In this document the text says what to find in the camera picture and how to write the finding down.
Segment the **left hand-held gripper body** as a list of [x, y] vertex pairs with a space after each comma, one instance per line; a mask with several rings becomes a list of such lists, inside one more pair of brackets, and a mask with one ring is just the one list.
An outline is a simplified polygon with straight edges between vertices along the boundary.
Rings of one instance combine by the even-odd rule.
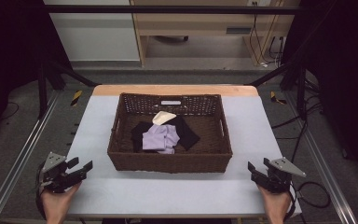
[[69, 183], [69, 174], [66, 166], [67, 157], [50, 152], [45, 162], [38, 168], [38, 188], [39, 192], [44, 189], [56, 193], [63, 193], [74, 184]]

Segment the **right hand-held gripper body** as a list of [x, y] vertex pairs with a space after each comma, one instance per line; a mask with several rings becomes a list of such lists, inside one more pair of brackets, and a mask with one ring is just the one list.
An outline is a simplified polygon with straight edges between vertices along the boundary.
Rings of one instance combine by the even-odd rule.
[[282, 193], [290, 189], [292, 175], [306, 177], [306, 173], [296, 167], [286, 158], [270, 161], [271, 168], [268, 169], [268, 191]]

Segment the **person's left hand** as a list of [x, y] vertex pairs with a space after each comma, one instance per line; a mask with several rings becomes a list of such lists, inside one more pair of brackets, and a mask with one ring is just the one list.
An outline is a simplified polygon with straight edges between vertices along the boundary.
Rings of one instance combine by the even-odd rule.
[[55, 193], [51, 190], [44, 190], [41, 193], [41, 201], [47, 224], [63, 224], [71, 201], [80, 186], [81, 183], [77, 183], [64, 193]]

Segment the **light grey table mat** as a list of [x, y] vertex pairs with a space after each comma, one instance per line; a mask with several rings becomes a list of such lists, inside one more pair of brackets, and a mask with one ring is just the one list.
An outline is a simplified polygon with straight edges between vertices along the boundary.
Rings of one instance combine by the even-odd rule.
[[233, 156], [222, 174], [119, 172], [107, 155], [116, 96], [93, 96], [69, 150], [92, 162], [69, 213], [74, 217], [257, 217], [262, 196], [247, 165], [265, 171], [264, 159], [282, 155], [259, 97], [226, 96]]

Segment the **yellow black tape strip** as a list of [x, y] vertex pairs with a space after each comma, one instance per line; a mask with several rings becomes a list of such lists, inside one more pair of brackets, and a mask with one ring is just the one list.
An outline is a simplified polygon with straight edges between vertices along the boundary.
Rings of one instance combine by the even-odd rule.
[[75, 106], [77, 104], [81, 94], [82, 94], [82, 91], [76, 91], [76, 93], [74, 94], [74, 97], [73, 97], [73, 99], [71, 101], [70, 106]]
[[278, 99], [274, 91], [270, 92], [270, 101], [273, 102], [273, 103], [278, 103], [280, 105], [286, 105], [287, 104], [287, 102], [285, 100]]

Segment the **black cloth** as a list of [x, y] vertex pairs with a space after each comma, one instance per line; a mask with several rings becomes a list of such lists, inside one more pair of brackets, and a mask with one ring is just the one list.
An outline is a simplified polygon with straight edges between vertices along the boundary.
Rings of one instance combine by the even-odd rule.
[[190, 150], [199, 142], [200, 137], [190, 129], [183, 117], [176, 116], [174, 119], [169, 120], [168, 124], [175, 127], [176, 133], [179, 136], [179, 144], [185, 150]]
[[131, 141], [133, 143], [133, 151], [138, 153], [143, 148], [143, 134], [147, 133], [149, 129], [153, 126], [150, 122], [140, 121], [132, 130], [131, 130]]

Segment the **black metal stand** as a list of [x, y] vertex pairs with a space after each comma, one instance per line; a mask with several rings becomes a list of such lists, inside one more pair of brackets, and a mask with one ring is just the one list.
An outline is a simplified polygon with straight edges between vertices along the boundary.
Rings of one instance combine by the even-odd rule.
[[283, 75], [280, 87], [283, 91], [291, 90], [297, 84], [296, 112], [305, 120], [307, 117], [305, 101], [306, 68], [301, 63], [286, 63], [261, 78], [249, 83], [249, 86], [258, 87], [268, 80]]
[[65, 87], [65, 81], [62, 78], [62, 74], [66, 74], [80, 83], [85, 84], [88, 87], [96, 87], [98, 83], [93, 82], [75, 72], [72, 68], [64, 66], [54, 61], [43, 61], [37, 71], [38, 92], [39, 92], [39, 115], [42, 119], [48, 110], [47, 99], [47, 82], [52, 85], [54, 90], [63, 90]]

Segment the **light purple cloth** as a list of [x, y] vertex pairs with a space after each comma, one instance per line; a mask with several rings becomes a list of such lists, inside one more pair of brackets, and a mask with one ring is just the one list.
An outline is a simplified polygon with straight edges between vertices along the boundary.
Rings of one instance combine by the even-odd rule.
[[154, 124], [146, 133], [143, 133], [142, 150], [155, 150], [159, 154], [173, 154], [174, 147], [180, 137], [173, 125]]

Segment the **brown wicker basket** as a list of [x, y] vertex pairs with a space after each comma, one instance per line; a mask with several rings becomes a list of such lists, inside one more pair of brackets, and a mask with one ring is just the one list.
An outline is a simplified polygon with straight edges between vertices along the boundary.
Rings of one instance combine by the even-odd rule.
[[[159, 111], [181, 116], [200, 137], [190, 150], [178, 142], [173, 154], [133, 151], [131, 130], [140, 122], [152, 123]], [[107, 154], [119, 171], [163, 173], [224, 173], [231, 150], [222, 98], [218, 94], [151, 95], [122, 93]]]

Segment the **cream cloth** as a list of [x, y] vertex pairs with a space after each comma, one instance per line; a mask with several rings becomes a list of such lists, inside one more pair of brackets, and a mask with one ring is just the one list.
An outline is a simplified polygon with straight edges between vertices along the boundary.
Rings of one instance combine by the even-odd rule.
[[162, 125], [166, 121], [174, 119], [176, 117], [175, 114], [167, 112], [167, 111], [159, 111], [155, 117], [152, 118], [152, 122], [156, 125]]

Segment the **black curtain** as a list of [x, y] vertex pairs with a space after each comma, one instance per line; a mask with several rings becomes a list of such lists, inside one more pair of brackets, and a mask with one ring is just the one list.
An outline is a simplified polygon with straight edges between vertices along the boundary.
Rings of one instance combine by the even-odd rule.
[[16, 14], [25, 19], [26, 27], [37, 35], [54, 60], [71, 66], [49, 14], [22, 8], [44, 4], [44, 0], [0, 0], [0, 118], [7, 107], [9, 94], [37, 79], [39, 63], [28, 50], [30, 43], [25, 33], [17, 27]]
[[314, 33], [304, 66], [344, 146], [358, 161], [358, 0], [337, 0]]

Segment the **white cabinet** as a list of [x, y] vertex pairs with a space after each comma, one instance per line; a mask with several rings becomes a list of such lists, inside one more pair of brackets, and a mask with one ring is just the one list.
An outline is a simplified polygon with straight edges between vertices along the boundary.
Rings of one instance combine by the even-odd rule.
[[139, 61], [133, 18], [127, 13], [52, 13], [71, 62]]

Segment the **wooden desk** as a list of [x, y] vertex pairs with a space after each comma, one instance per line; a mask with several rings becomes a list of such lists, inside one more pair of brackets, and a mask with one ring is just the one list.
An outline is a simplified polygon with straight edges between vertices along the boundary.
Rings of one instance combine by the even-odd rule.
[[[129, 0], [133, 6], [212, 6], [212, 7], [297, 7], [300, 0]], [[142, 14], [134, 13], [135, 33], [141, 61], [145, 61], [150, 36], [240, 36], [254, 65], [272, 61], [272, 41], [286, 37], [292, 15], [241, 14]]]

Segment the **black horizontal bar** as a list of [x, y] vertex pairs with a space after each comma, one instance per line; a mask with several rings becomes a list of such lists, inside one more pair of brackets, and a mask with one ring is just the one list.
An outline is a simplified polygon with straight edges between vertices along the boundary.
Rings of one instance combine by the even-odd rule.
[[48, 13], [261, 14], [296, 15], [303, 7], [89, 6], [45, 5]]

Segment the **aluminium rail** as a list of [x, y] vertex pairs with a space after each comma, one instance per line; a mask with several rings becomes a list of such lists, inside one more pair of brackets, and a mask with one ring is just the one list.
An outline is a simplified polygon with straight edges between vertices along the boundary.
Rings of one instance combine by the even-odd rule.
[[305, 97], [305, 116], [307, 119], [307, 127], [304, 131], [304, 140], [308, 146], [310, 157], [312, 158], [314, 166], [330, 195], [331, 203], [337, 212], [340, 223], [358, 224], [358, 221], [347, 199], [345, 198], [344, 193], [338, 184], [333, 171], [331, 170], [331, 167], [324, 158], [323, 153], [310, 130], [310, 115], [313, 111], [312, 107], [316, 107], [317, 109], [321, 108], [320, 103], [317, 101], [317, 97], [314, 95]]
[[13, 189], [15, 188], [21, 173], [28, 162], [31, 154], [34, 151], [34, 148], [44, 131], [48, 120], [56, 107], [57, 101], [62, 95], [61, 91], [53, 91], [48, 100], [48, 107], [45, 114], [37, 120], [31, 133], [29, 134], [26, 142], [24, 143], [19, 155], [11, 166], [10, 171], [8, 172], [5, 181], [0, 187], [0, 214], [2, 213], [3, 208], [5, 207], [8, 198], [10, 197]]

